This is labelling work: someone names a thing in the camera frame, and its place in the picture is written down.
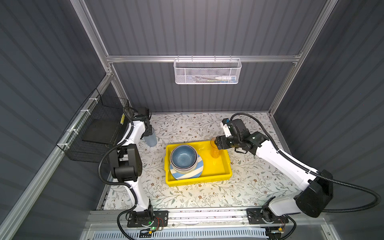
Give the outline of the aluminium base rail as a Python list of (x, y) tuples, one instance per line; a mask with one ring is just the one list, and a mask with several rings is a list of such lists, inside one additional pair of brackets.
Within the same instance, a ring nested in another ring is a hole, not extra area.
[[(230, 227), (277, 227), (276, 224), (266, 224), (264, 221), (255, 225), (249, 224), (246, 210), (251, 207), (223, 207), (223, 208), (184, 208), (166, 209), (168, 225), (166, 229), (192, 229), (192, 228), (230, 228)], [(85, 231), (119, 230), (117, 216), (123, 210), (91, 211), (85, 223)], [(306, 225), (327, 225), (326, 216), (321, 214), (319, 218), (311, 218), (304, 214), (290, 215), (297, 227)]]

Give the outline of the yellow plastic bin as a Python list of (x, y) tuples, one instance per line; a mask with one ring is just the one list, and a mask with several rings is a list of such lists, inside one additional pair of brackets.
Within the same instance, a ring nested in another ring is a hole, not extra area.
[(210, 183), (217, 181), (229, 180), (233, 173), (230, 165), (230, 157), (228, 151), (220, 150), (220, 156), (217, 159), (211, 156), (211, 144), (210, 141), (188, 143), (189, 146), (193, 147), (198, 154), (198, 157), (202, 157), (204, 162), (204, 169), (200, 177), (185, 180), (176, 180), (171, 172), (171, 154), (174, 149), (179, 147), (181, 144), (168, 145), (166, 147), (165, 156), (165, 172), (166, 172), (166, 183), (170, 187), (194, 185), (202, 183)]

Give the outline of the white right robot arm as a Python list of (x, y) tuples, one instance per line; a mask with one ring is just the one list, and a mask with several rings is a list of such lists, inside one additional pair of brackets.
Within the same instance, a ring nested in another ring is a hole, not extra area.
[(241, 149), (242, 154), (251, 153), (277, 168), (299, 188), (293, 194), (267, 200), (259, 213), (266, 223), (297, 213), (317, 218), (332, 200), (333, 184), (318, 177), (316, 169), (281, 150), (265, 129), (251, 133), (241, 119), (223, 119), (221, 127), (224, 135), (215, 139), (219, 150), (233, 148)]

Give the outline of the blue plastic cup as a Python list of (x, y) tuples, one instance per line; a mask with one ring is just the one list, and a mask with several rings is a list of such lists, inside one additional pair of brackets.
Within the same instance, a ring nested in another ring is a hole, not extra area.
[(158, 141), (153, 127), (151, 127), (151, 133), (147, 136), (143, 136), (143, 139), (149, 147), (154, 147), (157, 145)]

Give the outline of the pink plastic cup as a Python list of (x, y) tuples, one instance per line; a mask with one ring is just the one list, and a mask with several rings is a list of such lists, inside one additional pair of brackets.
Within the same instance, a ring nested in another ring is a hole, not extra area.
[(221, 153), (216, 144), (216, 138), (212, 138), (210, 141), (210, 144), (211, 144), (211, 156), (212, 158), (217, 159)]

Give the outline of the pen in white basket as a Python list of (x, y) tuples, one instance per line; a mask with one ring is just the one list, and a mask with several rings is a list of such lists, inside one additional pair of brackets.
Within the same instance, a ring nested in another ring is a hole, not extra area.
[(196, 82), (237, 84), (236, 76), (195, 76)]

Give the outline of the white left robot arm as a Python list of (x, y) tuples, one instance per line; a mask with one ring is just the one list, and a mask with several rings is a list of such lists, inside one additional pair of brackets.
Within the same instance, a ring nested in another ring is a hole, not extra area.
[(124, 107), (123, 117), (127, 124), (125, 132), (108, 153), (112, 177), (117, 180), (113, 185), (123, 186), (130, 197), (132, 207), (127, 212), (129, 223), (150, 225), (155, 215), (140, 180), (143, 162), (138, 144), (143, 137), (149, 137), (154, 133), (150, 123), (151, 113), (146, 107), (137, 109)]

